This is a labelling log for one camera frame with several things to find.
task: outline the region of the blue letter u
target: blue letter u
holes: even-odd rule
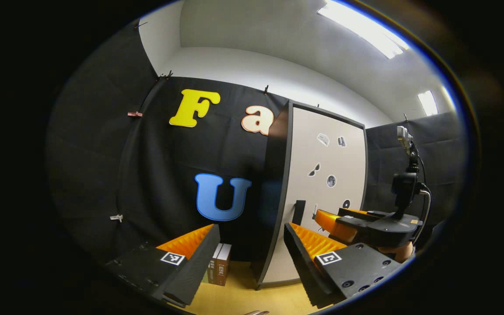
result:
[[[230,221],[240,217],[244,210],[244,199],[246,190],[252,186],[252,182],[244,178],[233,178],[230,181],[234,187],[234,197],[232,207],[229,210],[219,210],[215,206],[217,199],[217,188],[223,183],[223,179],[212,174],[196,175],[198,182],[198,211],[204,217],[215,221]]]

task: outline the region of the ceiling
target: ceiling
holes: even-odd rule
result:
[[[438,113],[451,110],[442,83],[421,54],[392,59],[339,24],[317,14],[324,0],[185,0],[182,47],[250,50],[324,74],[366,98],[392,121],[425,116],[417,94],[431,90]]]

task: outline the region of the yellow letter f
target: yellow letter f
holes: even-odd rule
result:
[[[178,112],[168,121],[168,123],[175,126],[195,127],[198,122],[194,119],[194,111],[197,111],[198,117],[202,118],[210,109],[209,100],[214,104],[218,104],[221,101],[221,96],[217,92],[197,91],[187,88],[182,90],[182,95],[184,97],[182,98],[182,102],[180,102]],[[209,100],[198,102],[200,98],[208,98]]]

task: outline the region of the wooden floor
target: wooden floor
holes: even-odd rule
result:
[[[319,309],[310,305],[301,283],[256,291],[249,262],[231,261],[225,287],[201,283],[185,311],[198,315],[244,315],[260,310],[273,315],[305,315]]]

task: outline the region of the white wall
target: white wall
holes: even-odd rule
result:
[[[308,105],[320,104],[320,108],[356,120],[366,128],[392,123],[380,109],[335,80],[299,64],[257,52],[182,47],[172,58],[152,64],[158,74],[172,70],[173,76],[230,82],[260,90],[269,84],[268,92]]]
[[[180,50],[180,13],[183,5],[184,0],[180,0],[140,19],[141,42],[155,71]]]

